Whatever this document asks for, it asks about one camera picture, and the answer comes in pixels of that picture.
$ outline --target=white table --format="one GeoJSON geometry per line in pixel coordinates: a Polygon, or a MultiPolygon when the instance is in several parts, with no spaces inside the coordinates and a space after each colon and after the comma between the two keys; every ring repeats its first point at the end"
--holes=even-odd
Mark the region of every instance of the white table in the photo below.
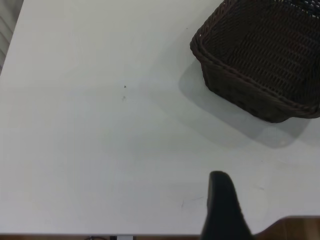
{"type": "Polygon", "coordinates": [[[320,215],[320,120],[210,92],[189,42],[220,0],[24,0],[0,78],[0,232],[197,235],[209,173],[250,229],[320,215]]]}

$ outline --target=wooden floor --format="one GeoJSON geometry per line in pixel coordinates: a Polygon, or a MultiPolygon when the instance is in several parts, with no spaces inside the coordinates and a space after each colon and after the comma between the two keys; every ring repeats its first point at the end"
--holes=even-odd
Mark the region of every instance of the wooden floor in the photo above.
{"type": "MultiPolygon", "coordinates": [[[[24,236],[0,235],[0,240],[84,240],[86,236],[24,236]]],[[[137,236],[136,240],[197,240],[198,237],[137,236]]],[[[276,222],[264,232],[256,235],[257,240],[320,240],[320,218],[288,218],[276,222]]]]}

